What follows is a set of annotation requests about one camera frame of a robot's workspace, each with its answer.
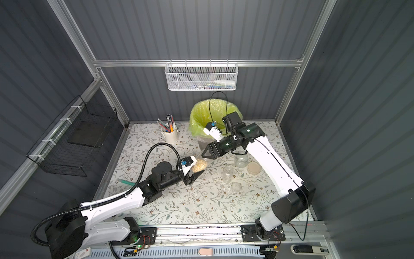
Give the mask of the glass oatmeal jar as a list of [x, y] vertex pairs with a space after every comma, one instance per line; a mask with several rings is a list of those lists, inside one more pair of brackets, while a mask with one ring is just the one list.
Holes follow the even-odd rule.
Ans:
[[201, 172], [211, 164], [212, 160], [205, 158], [205, 155], [209, 155], [209, 151], [207, 149], [204, 149], [199, 155], [195, 156], [196, 164], [191, 168], [193, 173]]
[[222, 180], [224, 183], [229, 184], [232, 181], [234, 174], [234, 168], [231, 166], [224, 166], [223, 167], [223, 176]]

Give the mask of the oatmeal jar with beige lid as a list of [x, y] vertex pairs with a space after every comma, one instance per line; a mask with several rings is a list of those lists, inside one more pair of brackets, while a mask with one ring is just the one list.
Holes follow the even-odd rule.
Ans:
[[249, 156], [247, 154], [235, 155], [235, 166], [244, 168], [249, 163]]

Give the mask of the beige jar lid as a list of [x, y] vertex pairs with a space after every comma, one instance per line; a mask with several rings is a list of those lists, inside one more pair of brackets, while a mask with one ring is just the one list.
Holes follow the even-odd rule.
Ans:
[[261, 172], [262, 167], [261, 167], [260, 164], [258, 164], [256, 162], [250, 162], [250, 163], [247, 164], [246, 170], [251, 175], [257, 175]]

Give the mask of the clear plastic jar lid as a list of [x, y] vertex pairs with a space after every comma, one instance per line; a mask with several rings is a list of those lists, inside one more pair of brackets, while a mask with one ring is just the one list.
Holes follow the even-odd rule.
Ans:
[[230, 185], [230, 189], [231, 189], [232, 192], [238, 193], [238, 192], [241, 191], [242, 185], [240, 183], [238, 183], [238, 182], [233, 182]]

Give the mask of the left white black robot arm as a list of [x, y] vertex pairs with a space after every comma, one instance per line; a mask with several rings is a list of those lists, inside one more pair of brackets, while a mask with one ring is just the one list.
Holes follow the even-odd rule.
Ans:
[[157, 200], [165, 189], [177, 183], [191, 185], [203, 173], [204, 168], [193, 157], [179, 161], [175, 169], [169, 162], [161, 162], [145, 180], [125, 192], [82, 204], [75, 200], [67, 202], [46, 221], [46, 245], [51, 257], [63, 259], [80, 249], [107, 241], [121, 245], [143, 242], [143, 234], [133, 218], [106, 220]]

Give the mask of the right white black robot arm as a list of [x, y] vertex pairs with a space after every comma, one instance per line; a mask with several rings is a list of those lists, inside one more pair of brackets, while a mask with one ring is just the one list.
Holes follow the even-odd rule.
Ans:
[[269, 211], [256, 220], [257, 233], [267, 234], [282, 224], [288, 224], [299, 214], [308, 211], [315, 186], [304, 182], [277, 154], [265, 132], [257, 124], [242, 122], [237, 112], [223, 118], [227, 134], [223, 135], [215, 122], [208, 122], [203, 132], [214, 138], [202, 153], [203, 158], [215, 160], [241, 147], [256, 159], [272, 180], [280, 199]]

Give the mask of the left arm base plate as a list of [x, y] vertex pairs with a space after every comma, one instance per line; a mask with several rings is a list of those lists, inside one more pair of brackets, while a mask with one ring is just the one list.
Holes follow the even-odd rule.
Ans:
[[157, 237], [156, 227], [140, 228], [140, 231], [131, 231], [122, 241], [112, 241], [113, 246], [150, 246], [155, 244]]

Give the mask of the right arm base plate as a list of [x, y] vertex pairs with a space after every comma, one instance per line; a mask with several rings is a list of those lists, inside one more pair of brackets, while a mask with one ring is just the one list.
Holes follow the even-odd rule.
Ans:
[[274, 241], [282, 242], [286, 240], [282, 226], [278, 226], [271, 231], [255, 224], [244, 224], [239, 227], [244, 242]]

